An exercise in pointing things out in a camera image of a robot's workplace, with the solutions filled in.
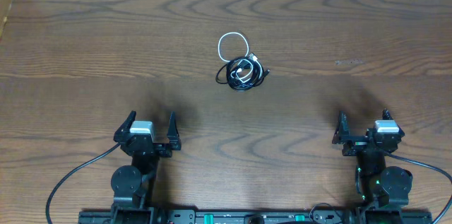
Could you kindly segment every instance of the wooden tabletop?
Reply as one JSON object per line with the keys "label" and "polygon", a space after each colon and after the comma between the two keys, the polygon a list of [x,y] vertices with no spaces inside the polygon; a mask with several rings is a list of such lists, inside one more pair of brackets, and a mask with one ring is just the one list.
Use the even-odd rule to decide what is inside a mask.
{"label": "wooden tabletop", "polygon": [[[245,93],[215,82],[218,39],[244,33],[265,68]],[[136,110],[182,151],[160,161],[153,201],[199,209],[350,206],[354,158],[331,144],[339,110],[363,134],[387,107],[398,155],[452,172],[452,0],[15,0],[0,42],[0,223],[45,223],[70,170],[112,147]],[[239,38],[226,57],[244,54]],[[54,223],[108,209],[116,150],[69,178]],[[408,208],[436,216],[452,188],[413,173]],[[443,223],[452,223],[452,213]]]}

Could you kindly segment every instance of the black cable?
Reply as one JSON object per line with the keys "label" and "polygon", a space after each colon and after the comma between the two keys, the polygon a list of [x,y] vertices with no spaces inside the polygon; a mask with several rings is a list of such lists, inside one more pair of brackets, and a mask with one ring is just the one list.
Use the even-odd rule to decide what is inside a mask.
{"label": "black cable", "polygon": [[[405,161],[405,162],[408,162],[408,163],[411,163],[411,164],[419,165],[421,167],[426,167],[426,168],[429,168],[431,170],[435,170],[437,172],[440,172],[441,174],[446,176],[449,179],[449,181],[451,181],[451,184],[452,184],[452,176],[449,173],[447,173],[446,171],[444,171],[441,168],[439,168],[439,167],[434,167],[432,165],[428,165],[428,164],[425,164],[425,163],[422,163],[422,162],[419,162],[419,161],[416,161],[416,160],[411,160],[409,158],[404,158],[404,157],[400,157],[400,156],[397,156],[397,155],[393,155],[392,153],[388,153],[387,151],[385,151],[385,150],[383,150],[381,148],[379,148],[379,150],[382,151],[388,157],[395,158],[396,160],[402,160],[402,161]],[[449,199],[449,201],[447,201],[446,206],[444,206],[443,210],[440,212],[440,214],[433,220],[432,224],[437,224],[439,222],[439,220],[441,218],[443,218],[443,216],[446,214],[447,210],[451,207],[451,205],[452,205],[452,195],[451,195],[451,198]]]}
{"label": "black cable", "polygon": [[[250,54],[247,57],[237,57],[227,62],[217,72],[215,80],[219,84],[228,84],[229,87],[236,91],[245,91],[260,86],[264,78],[270,73],[270,70],[264,71],[262,65],[257,61],[257,57],[254,57],[256,57],[254,54]],[[224,68],[226,68],[226,82],[222,82],[218,78]],[[238,73],[245,69],[251,69],[250,76],[240,80]]]}
{"label": "black cable", "polygon": [[330,205],[330,204],[328,204],[328,203],[318,203],[318,204],[316,204],[316,205],[309,211],[309,217],[312,219],[312,221],[313,221],[314,223],[319,223],[319,222],[317,222],[317,220],[314,220],[314,214],[313,214],[314,209],[317,208],[318,206],[321,206],[321,205],[326,205],[326,206],[331,207],[331,209],[334,211],[334,213],[340,218],[340,222],[334,223],[334,224],[340,224],[340,223],[342,223],[342,221],[343,221],[343,215],[342,215],[342,214],[339,214],[339,213],[336,211],[336,209],[334,208],[334,206],[332,206],[332,205]]}
{"label": "black cable", "polygon": [[74,168],[72,171],[70,171],[61,181],[59,181],[58,184],[56,184],[55,188],[52,190],[52,193],[50,193],[49,198],[47,200],[47,204],[45,205],[45,216],[47,218],[47,222],[49,224],[52,224],[52,219],[50,218],[50,202],[52,202],[52,198],[55,195],[55,192],[57,192],[57,189],[63,184],[64,181],[66,181],[71,175],[73,175],[75,172],[79,171],[80,169],[86,167],[87,165],[95,162],[96,160],[100,160],[101,158],[107,156],[109,153],[114,151],[114,149],[118,148],[120,146],[119,143],[117,143],[115,146],[111,147],[108,151],[104,152],[103,154],[97,156],[96,158],[93,158],[92,160],[83,163],[82,165],[79,165],[78,167]]}

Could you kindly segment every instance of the black metal frame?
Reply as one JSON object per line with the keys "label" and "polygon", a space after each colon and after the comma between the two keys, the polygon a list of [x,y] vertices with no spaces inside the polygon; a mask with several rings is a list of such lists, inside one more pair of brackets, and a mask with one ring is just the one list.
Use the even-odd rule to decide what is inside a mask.
{"label": "black metal frame", "polygon": [[[327,224],[427,224],[432,222],[429,212],[402,212],[408,205],[412,175],[399,167],[386,167],[384,152],[397,150],[405,135],[381,133],[376,128],[367,129],[365,136],[351,136],[347,117],[340,113],[334,144],[343,144],[344,156],[356,156],[357,192],[363,204],[354,209],[336,211],[333,208],[310,211],[260,212],[260,211],[197,211],[163,209],[150,202],[160,158],[171,158],[172,151],[181,150],[175,113],[171,114],[167,137],[169,143],[153,143],[149,134],[133,134],[131,125],[136,113],[131,112],[118,128],[114,140],[132,157],[132,164],[120,167],[112,176],[114,203],[110,212],[79,213],[78,224],[276,224],[276,223],[327,223]],[[392,120],[388,110],[383,120]]]}

